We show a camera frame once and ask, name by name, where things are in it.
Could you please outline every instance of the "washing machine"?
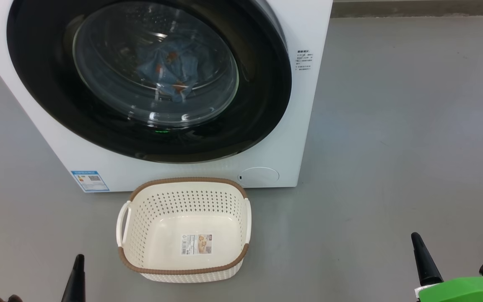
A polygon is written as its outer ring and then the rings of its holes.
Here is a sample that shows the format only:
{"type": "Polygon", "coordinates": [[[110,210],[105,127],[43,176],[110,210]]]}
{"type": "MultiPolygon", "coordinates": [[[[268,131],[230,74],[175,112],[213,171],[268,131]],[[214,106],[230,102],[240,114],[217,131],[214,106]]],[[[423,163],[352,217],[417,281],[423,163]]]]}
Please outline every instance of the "washing machine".
{"type": "Polygon", "coordinates": [[[0,77],[85,192],[294,187],[331,6],[0,0],[0,77]]]}

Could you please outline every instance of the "floor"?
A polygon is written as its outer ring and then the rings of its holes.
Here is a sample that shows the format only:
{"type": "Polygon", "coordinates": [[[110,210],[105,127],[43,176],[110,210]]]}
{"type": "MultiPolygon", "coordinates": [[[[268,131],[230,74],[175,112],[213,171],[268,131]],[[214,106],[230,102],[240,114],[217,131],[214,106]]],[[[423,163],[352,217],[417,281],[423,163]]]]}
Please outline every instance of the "floor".
{"type": "Polygon", "coordinates": [[[445,279],[483,263],[483,17],[334,19],[299,186],[249,190],[233,279],[153,283],[126,269],[127,193],[84,194],[0,80],[0,296],[60,300],[414,301],[410,233],[445,279]]]}

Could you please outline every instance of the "baseboard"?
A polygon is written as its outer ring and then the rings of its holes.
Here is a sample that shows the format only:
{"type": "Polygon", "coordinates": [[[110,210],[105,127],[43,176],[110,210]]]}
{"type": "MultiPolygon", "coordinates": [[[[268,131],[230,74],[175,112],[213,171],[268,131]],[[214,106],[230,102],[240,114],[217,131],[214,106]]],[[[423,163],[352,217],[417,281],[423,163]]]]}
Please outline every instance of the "baseboard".
{"type": "Polygon", "coordinates": [[[335,2],[332,18],[483,16],[483,0],[335,2]]]}

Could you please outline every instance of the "washing machine door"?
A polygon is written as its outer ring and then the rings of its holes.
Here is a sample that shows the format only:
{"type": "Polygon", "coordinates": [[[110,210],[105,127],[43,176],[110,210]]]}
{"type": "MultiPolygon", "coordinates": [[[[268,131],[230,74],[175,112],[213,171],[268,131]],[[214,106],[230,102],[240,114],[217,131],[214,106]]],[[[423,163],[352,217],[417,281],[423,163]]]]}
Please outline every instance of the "washing machine door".
{"type": "Polygon", "coordinates": [[[7,31],[19,77],[53,118],[138,159],[240,153],[290,97],[284,42],[251,0],[15,0],[7,31]]]}

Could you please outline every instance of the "laundry basket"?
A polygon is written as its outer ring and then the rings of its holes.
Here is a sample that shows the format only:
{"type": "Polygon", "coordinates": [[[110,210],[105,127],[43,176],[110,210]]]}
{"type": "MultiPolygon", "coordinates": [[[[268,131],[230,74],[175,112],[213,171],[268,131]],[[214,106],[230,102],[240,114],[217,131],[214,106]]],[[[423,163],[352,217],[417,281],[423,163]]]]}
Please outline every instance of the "laundry basket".
{"type": "Polygon", "coordinates": [[[143,184],[122,206],[117,220],[122,262],[153,281],[228,279],[240,269],[250,238],[247,194],[239,184],[221,178],[143,184]]]}

